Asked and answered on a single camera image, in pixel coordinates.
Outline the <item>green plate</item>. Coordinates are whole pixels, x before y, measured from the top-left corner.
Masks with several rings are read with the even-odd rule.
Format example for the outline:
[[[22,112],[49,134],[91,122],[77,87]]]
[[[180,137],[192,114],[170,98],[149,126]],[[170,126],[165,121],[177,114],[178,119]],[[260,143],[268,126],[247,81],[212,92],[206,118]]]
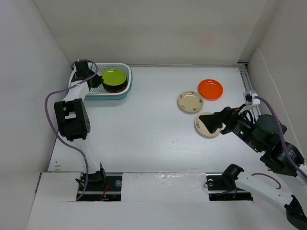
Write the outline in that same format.
[[[127,77],[126,74],[119,69],[106,69],[101,73],[103,83],[109,86],[118,86],[123,84]]]

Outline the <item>beige plate with symbols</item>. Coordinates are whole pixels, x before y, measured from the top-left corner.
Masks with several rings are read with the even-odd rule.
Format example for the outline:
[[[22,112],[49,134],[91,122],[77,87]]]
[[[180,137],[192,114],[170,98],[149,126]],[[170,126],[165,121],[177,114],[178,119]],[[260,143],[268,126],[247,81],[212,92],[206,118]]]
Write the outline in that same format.
[[[184,112],[194,114],[203,108],[204,100],[197,92],[185,91],[179,95],[177,103],[179,108]]]

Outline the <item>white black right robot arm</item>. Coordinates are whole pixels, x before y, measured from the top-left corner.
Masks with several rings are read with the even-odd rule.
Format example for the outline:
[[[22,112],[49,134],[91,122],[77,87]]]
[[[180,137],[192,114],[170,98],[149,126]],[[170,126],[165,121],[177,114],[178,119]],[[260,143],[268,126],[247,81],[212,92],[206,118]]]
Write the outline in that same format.
[[[274,188],[238,165],[230,164],[217,178],[207,178],[208,190],[216,190],[214,183],[222,186],[220,195],[244,190],[279,209],[288,222],[299,230],[307,228],[307,171],[304,157],[292,144],[285,142],[286,126],[273,115],[260,115],[249,121],[240,108],[226,107],[220,112],[200,115],[201,123],[209,133],[233,133],[257,153],[260,161],[278,175],[291,190],[290,193]]]

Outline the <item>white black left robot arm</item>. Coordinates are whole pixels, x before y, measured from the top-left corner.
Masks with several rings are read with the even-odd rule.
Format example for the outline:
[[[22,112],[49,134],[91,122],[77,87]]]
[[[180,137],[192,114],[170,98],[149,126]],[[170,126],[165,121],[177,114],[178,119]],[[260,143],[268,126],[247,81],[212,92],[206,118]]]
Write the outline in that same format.
[[[103,80],[97,73],[98,67],[94,70],[89,67],[90,62],[81,59],[72,64],[68,92],[62,101],[54,103],[54,110],[60,135],[82,151],[86,161],[84,173],[76,180],[77,183],[86,191],[98,191],[106,187],[107,178],[87,139],[91,124],[84,100],[88,92],[102,84]]]

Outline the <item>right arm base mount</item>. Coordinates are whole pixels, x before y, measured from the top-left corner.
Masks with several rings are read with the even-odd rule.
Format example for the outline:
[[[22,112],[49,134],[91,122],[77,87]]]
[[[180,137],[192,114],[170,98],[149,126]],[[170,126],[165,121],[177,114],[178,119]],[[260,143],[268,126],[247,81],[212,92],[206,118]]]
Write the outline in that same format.
[[[206,182],[203,185],[208,190],[210,201],[253,201],[252,194],[222,181],[221,172],[206,173]]]

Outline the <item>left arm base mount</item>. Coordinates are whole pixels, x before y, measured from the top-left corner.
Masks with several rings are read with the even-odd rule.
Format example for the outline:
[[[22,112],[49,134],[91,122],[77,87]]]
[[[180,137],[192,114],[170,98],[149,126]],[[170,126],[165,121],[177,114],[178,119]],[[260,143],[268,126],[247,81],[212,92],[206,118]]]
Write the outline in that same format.
[[[85,193],[77,201],[102,201],[119,202],[121,201],[122,174],[111,173],[106,175],[106,183],[89,183]]]

